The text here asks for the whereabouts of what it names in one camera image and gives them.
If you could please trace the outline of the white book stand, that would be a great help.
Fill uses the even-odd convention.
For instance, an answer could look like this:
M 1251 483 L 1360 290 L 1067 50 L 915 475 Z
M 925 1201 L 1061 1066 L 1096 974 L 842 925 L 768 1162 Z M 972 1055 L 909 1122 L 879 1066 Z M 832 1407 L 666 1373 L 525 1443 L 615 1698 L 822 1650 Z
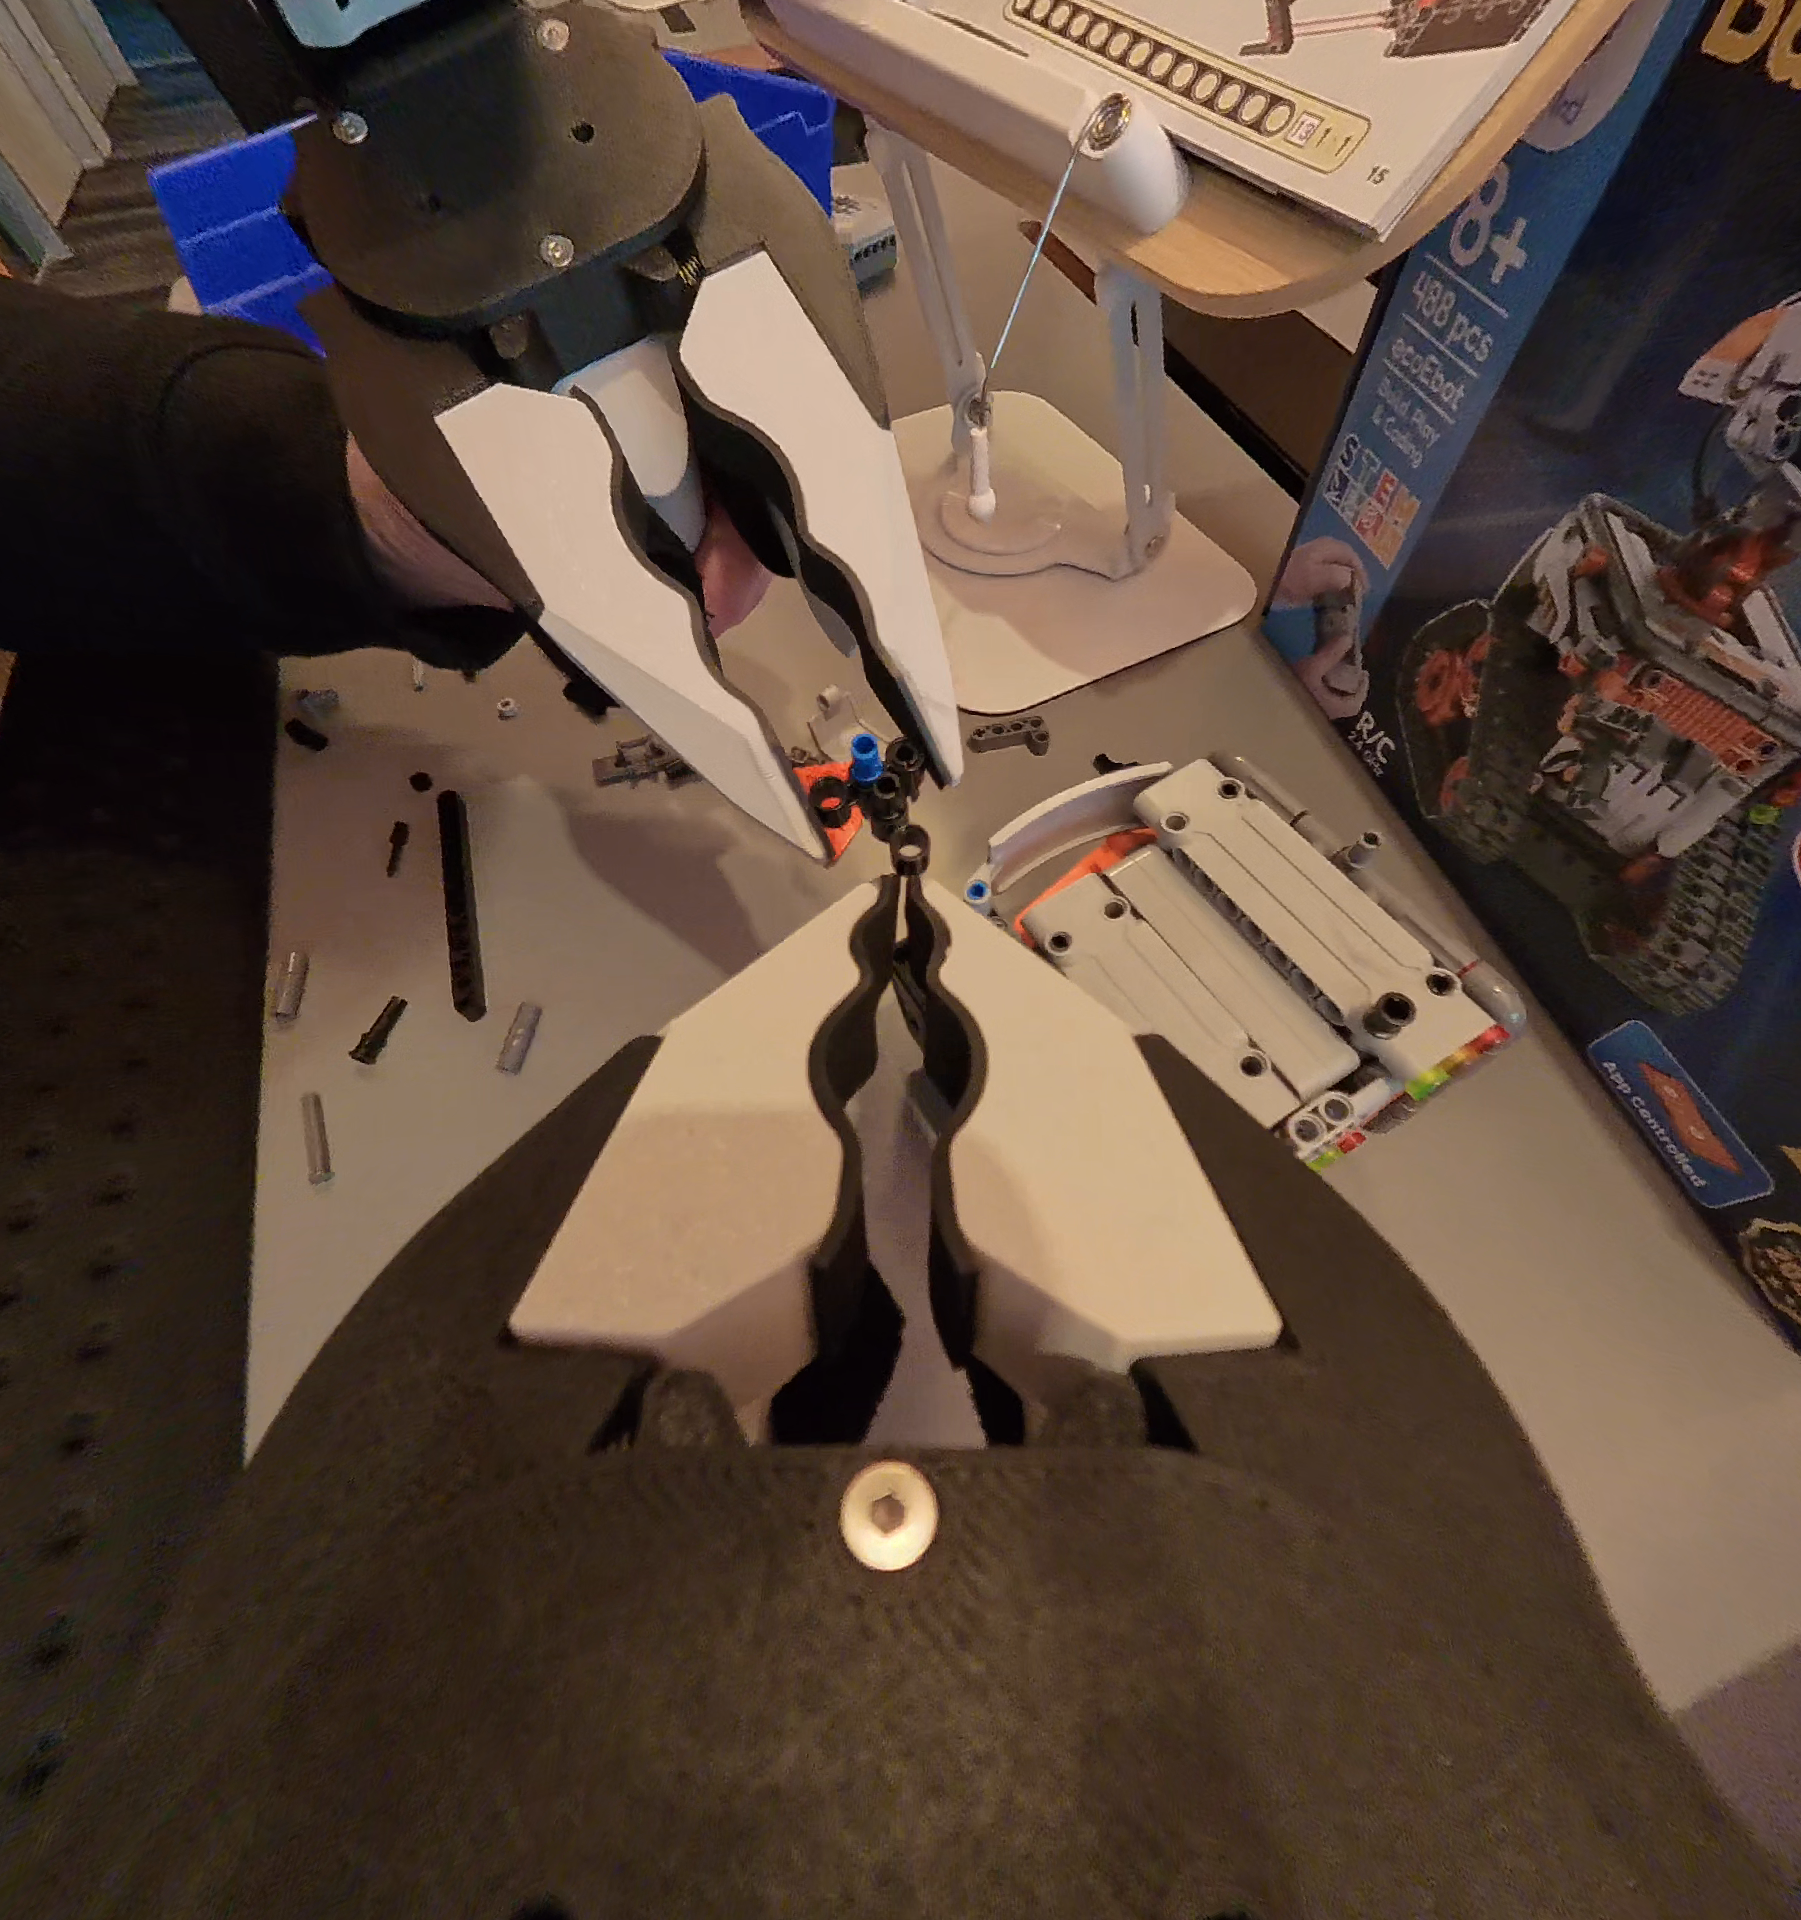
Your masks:
M 1627 12 L 1571 6 L 1395 228 L 1365 238 L 1177 149 L 1167 150 L 1185 169 L 1185 184 L 1170 187 L 1176 218 L 1134 231 L 1080 188 L 1081 149 L 1100 150 L 1126 131 L 1126 99 L 1091 115 L 1061 176 L 1047 182 L 805 48 L 771 6 L 744 6 L 768 52 L 866 116 L 944 388 L 941 408 L 898 421 L 898 447 L 964 711 L 1036 707 L 1253 613 L 1249 570 L 1176 506 L 1164 300 L 1249 320 L 1365 280 L 1486 180 Z M 1059 243 L 1086 268 L 1110 355 L 1114 447 L 1004 382 L 1006 345 L 986 345 L 961 300 L 935 163 L 1040 215 L 1035 253 Z

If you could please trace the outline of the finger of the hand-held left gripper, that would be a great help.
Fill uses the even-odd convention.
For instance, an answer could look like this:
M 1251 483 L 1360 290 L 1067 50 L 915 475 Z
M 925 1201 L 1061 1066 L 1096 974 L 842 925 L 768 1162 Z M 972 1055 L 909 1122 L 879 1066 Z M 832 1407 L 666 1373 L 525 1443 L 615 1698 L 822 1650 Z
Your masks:
M 649 553 L 649 506 L 594 403 L 489 386 L 437 426 L 522 565 L 549 639 L 719 796 L 829 862 L 772 727 L 719 668 L 695 586 Z
M 722 483 L 766 506 L 809 608 L 855 655 L 936 786 L 961 707 L 866 303 L 843 253 L 741 253 L 699 284 L 674 352 Z

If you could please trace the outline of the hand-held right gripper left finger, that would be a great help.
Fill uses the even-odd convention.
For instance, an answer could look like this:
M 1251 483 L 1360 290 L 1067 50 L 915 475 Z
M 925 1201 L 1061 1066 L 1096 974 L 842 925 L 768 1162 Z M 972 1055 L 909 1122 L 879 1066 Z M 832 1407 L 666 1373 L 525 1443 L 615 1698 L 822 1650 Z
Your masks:
M 898 879 L 866 885 L 659 1037 L 507 1330 L 711 1374 L 761 1436 L 871 1290 L 849 1112 L 879 1057 Z

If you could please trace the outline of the toy kit cardboard box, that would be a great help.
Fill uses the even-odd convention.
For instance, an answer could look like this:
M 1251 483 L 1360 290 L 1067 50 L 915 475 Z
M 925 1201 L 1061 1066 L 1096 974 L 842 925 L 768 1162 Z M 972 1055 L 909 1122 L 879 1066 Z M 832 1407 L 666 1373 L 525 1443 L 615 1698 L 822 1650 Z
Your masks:
M 1640 6 L 1408 256 L 1265 631 L 1801 1357 L 1801 3 Z

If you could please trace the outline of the grey building block model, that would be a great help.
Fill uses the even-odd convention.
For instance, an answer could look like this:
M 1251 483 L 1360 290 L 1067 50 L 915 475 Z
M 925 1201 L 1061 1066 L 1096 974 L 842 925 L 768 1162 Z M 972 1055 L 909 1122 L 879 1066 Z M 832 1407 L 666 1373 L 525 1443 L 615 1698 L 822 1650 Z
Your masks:
M 964 898 L 1326 1172 L 1527 1029 L 1509 978 L 1417 920 L 1380 850 L 1239 756 L 1134 762 L 1004 825 Z

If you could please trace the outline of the black beam with holes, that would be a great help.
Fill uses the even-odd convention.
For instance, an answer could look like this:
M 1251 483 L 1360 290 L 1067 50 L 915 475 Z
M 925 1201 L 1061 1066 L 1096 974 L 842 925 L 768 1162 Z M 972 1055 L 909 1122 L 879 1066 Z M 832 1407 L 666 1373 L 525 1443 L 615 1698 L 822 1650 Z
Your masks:
M 437 794 L 437 842 L 450 1001 L 460 1017 L 480 1022 L 486 1017 L 480 895 L 467 804 L 455 789 Z

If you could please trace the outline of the person's left forearm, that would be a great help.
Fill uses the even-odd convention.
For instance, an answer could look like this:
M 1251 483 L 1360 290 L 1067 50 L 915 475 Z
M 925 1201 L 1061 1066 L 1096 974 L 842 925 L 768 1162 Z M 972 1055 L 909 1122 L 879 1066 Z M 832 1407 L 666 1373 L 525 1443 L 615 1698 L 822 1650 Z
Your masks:
M 491 668 L 530 620 L 349 446 L 286 334 L 0 276 L 0 648 Z

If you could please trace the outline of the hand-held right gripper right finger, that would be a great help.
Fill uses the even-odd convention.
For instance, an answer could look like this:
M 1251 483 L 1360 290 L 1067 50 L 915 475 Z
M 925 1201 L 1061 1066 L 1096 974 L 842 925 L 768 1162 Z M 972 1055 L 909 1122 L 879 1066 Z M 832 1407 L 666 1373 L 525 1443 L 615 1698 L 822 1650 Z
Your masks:
M 1122 1020 L 912 882 L 929 1299 L 948 1360 L 1052 1411 L 1086 1374 L 1268 1350 L 1283 1318 Z

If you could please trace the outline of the blue plastic bin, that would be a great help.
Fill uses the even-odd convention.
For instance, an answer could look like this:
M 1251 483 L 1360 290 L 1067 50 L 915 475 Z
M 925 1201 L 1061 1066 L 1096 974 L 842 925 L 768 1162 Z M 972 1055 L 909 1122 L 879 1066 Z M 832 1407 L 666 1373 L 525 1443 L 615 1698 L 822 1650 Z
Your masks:
M 699 102 L 734 99 L 755 138 L 798 176 L 822 212 L 832 212 L 837 101 L 822 87 L 711 57 L 667 52 L 667 59 Z M 150 169 L 150 191 L 200 313 L 286 332 L 320 352 L 301 303 L 330 288 L 331 275 L 282 209 L 298 128 L 294 120 L 206 154 L 157 164 Z

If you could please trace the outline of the instruction booklet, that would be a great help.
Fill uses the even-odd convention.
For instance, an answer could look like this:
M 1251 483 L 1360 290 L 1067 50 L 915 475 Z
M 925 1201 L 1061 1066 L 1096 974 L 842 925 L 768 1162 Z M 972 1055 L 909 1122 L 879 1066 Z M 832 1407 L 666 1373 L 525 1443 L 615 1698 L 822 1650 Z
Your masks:
M 1128 125 L 1081 149 L 1080 188 L 1134 231 L 1176 212 L 1170 149 L 1386 235 L 1569 18 L 1553 3 L 772 3 L 842 70 L 1047 182 L 1114 95 Z

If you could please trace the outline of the orange wedge panel piece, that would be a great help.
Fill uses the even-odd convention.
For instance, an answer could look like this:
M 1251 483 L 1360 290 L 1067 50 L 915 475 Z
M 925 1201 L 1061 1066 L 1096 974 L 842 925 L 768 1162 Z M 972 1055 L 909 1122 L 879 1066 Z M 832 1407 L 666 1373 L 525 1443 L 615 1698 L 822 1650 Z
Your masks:
M 810 825 L 822 835 L 827 860 L 838 860 L 866 827 L 861 794 L 849 780 L 849 766 L 796 757 L 791 774 L 802 786 Z

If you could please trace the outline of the small black angled beam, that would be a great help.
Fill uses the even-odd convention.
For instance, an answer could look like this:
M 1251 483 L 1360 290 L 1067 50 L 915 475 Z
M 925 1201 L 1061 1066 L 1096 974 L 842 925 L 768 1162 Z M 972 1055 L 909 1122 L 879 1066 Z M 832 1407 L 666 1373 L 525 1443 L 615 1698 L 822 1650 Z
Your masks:
M 886 774 L 873 786 L 857 786 L 866 832 L 888 852 L 891 873 L 903 882 L 903 907 L 893 947 L 893 994 L 915 1042 L 927 1037 L 927 974 L 935 958 L 935 936 L 927 929 L 919 885 L 927 876 L 931 843 L 912 825 L 912 800 L 919 796 L 927 762 L 910 737 L 884 746 Z

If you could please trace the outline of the person's left hand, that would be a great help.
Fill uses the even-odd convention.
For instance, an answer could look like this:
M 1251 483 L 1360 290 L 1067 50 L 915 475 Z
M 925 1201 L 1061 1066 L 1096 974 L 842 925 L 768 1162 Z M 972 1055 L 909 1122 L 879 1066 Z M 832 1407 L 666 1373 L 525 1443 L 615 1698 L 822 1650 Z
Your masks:
M 704 536 L 695 543 L 695 574 L 705 611 L 705 631 L 724 636 L 763 604 L 772 574 L 719 501 L 705 508 Z

